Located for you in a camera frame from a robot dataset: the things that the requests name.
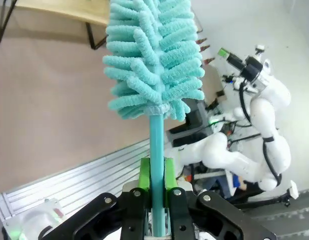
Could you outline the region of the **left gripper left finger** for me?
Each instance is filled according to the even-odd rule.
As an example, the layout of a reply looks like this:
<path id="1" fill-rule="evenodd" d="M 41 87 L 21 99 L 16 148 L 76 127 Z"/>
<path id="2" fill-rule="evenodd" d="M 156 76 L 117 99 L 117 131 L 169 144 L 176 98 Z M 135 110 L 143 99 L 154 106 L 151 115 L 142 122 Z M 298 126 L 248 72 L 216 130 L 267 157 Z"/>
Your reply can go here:
<path id="1" fill-rule="evenodd" d="M 120 196 L 104 192 L 59 226 L 44 240 L 104 240 L 121 230 L 122 240 L 142 240 L 151 197 L 150 159 L 140 161 L 139 178 L 124 185 Z"/>

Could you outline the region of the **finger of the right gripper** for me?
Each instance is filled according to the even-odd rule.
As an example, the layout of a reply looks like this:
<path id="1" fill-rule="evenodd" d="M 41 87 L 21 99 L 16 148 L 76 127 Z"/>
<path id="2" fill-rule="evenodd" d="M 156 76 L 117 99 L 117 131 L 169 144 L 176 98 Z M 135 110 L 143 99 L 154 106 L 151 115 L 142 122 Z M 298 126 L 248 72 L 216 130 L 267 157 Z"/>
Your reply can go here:
<path id="1" fill-rule="evenodd" d="M 230 56 L 230 52 L 227 51 L 225 48 L 220 48 L 220 50 L 217 53 L 220 57 L 224 58 L 224 59 L 228 59 Z"/>

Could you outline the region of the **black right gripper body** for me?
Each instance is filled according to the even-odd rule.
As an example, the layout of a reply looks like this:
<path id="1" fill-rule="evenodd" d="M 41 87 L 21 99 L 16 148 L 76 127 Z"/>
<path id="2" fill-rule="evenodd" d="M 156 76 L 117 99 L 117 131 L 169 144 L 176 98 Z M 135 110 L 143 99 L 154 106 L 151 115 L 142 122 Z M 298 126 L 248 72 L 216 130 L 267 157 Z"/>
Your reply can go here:
<path id="1" fill-rule="evenodd" d="M 226 61 L 240 71 L 239 76 L 253 82 L 261 72 L 261 62 L 252 56 L 248 56 L 245 61 L 233 53 L 230 53 Z"/>

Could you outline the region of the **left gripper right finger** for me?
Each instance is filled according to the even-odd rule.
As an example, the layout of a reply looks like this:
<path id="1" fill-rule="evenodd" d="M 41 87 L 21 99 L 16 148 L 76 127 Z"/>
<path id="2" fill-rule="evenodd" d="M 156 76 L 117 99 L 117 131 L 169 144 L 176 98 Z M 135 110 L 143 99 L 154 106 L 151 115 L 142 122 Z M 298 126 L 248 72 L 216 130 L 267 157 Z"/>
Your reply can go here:
<path id="1" fill-rule="evenodd" d="M 166 202 L 171 238 L 196 239 L 195 229 L 214 240 L 274 240 L 276 235 L 213 191 L 196 195 L 191 187 L 180 187 L 172 158 L 165 159 Z"/>

